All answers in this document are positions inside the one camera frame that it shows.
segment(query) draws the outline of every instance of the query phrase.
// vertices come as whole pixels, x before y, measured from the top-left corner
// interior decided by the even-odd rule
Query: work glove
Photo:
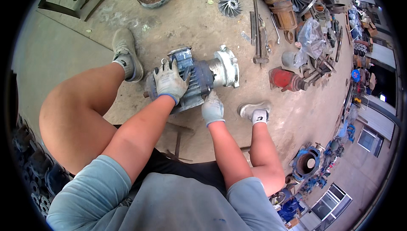
[[[177,105],[188,89],[191,72],[184,81],[178,72],[177,61],[174,60],[164,63],[160,68],[155,68],[153,74],[158,96],[168,95]]]
[[[223,103],[216,95],[216,91],[211,91],[202,105],[202,116],[205,119],[206,127],[212,122],[223,121]]]

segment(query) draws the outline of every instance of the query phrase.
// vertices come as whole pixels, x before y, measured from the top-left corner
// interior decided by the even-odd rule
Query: plastic bag
[[[353,20],[349,20],[349,25],[350,25],[350,27],[353,29],[354,27],[356,27],[356,20],[355,19],[353,19]]]
[[[318,58],[326,46],[321,25],[312,17],[305,22],[298,33],[297,39],[302,45],[294,58],[294,66],[297,68],[307,62],[307,55],[314,59]]]

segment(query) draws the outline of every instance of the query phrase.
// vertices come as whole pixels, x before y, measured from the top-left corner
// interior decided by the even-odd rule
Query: gray t-shirt
[[[226,198],[193,178],[150,173],[139,189],[112,158],[100,155],[54,198],[54,230],[286,230],[262,183],[249,177]]]

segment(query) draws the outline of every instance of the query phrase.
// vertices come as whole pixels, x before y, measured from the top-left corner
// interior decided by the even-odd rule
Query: sneaker
[[[255,110],[265,110],[267,113],[267,122],[269,121],[269,113],[272,110],[272,103],[268,100],[260,102],[258,104],[241,104],[239,108],[237,108],[237,113],[243,117],[247,118],[250,121],[252,120],[253,117],[253,112]]]
[[[133,34],[129,29],[120,28],[116,31],[113,37],[113,52],[113,60],[120,63],[125,70],[125,80],[141,81],[144,70],[136,56]]]

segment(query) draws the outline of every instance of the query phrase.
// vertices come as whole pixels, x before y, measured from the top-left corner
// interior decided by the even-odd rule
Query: blue electric motor
[[[188,89],[171,114],[203,104],[205,96],[213,88],[239,87],[237,58],[225,45],[221,45],[221,49],[214,53],[214,58],[208,61],[196,61],[192,58],[190,47],[173,50],[168,57],[171,61],[177,61],[178,71],[183,79],[191,72]],[[153,72],[147,76],[145,90],[144,97],[150,97],[151,101],[158,97]]]

